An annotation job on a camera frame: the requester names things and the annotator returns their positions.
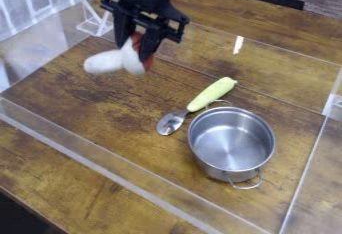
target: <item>pot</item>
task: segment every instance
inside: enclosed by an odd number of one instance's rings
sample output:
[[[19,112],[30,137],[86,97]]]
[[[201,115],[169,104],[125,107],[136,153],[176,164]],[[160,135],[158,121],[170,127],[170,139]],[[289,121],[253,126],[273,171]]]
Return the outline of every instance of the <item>pot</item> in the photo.
[[[273,154],[275,136],[255,113],[232,106],[206,107],[190,122],[188,145],[209,177],[228,182],[236,189],[251,189],[261,184],[261,166]],[[256,184],[234,185],[256,176]]]

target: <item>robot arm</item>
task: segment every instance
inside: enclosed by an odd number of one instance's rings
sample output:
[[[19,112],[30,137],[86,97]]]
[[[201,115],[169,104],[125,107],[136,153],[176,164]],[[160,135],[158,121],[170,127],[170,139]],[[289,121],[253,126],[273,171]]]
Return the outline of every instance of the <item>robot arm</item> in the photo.
[[[164,38],[180,43],[188,17],[173,8],[169,0],[101,0],[101,7],[113,15],[114,40],[118,48],[133,34],[136,25],[145,29],[138,59],[146,60]]]

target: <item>wooden table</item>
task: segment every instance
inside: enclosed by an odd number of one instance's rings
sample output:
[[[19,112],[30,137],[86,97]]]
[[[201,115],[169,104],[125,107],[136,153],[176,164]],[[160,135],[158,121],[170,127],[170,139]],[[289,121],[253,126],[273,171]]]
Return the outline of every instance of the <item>wooden table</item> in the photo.
[[[162,43],[146,75],[133,77],[124,71],[102,76],[86,74],[84,59],[114,47],[105,40],[88,38],[6,90],[2,97],[260,229],[276,233],[340,68],[328,62],[342,59],[340,22],[252,0],[173,3],[193,23],[180,45]],[[230,53],[236,36],[229,33],[245,37],[237,55]],[[186,147],[189,120],[172,136],[154,132],[160,116],[184,107],[193,95],[225,75],[238,85],[222,98],[259,114],[276,135],[276,153],[263,170],[264,182],[249,191],[233,190],[210,180],[196,167]],[[1,189],[62,230],[202,232],[2,121],[0,128]],[[228,231],[242,233],[251,229],[230,224]]]

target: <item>pot handle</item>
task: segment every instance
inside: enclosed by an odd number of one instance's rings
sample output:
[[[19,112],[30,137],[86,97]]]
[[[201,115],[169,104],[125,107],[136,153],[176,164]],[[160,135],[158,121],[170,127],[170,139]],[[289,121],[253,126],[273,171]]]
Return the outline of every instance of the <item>pot handle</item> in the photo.
[[[261,170],[257,168],[256,171],[257,171],[259,181],[257,181],[256,184],[253,184],[253,185],[251,185],[251,186],[237,186],[237,185],[234,185],[233,182],[230,181],[228,175],[226,175],[226,179],[228,179],[228,182],[229,182],[230,186],[232,186],[234,189],[238,189],[238,190],[249,190],[249,189],[252,189],[252,188],[259,187],[259,185],[261,184]]]
[[[225,101],[225,100],[213,100],[213,101],[210,101],[210,102],[205,105],[205,110],[208,110],[208,106],[209,106],[213,102],[225,102],[229,106],[232,106],[232,103],[230,103],[229,101]]]

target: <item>spoon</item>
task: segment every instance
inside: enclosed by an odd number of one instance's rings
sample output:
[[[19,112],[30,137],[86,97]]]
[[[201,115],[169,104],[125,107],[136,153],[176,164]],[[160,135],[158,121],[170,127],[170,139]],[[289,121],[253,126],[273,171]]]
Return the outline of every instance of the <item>spoon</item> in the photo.
[[[156,131],[160,135],[172,134],[184,122],[185,115],[205,107],[218,99],[234,86],[237,82],[228,77],[218,79],[210,84],[186,105],[186,108],[165,114],[156,124]]]

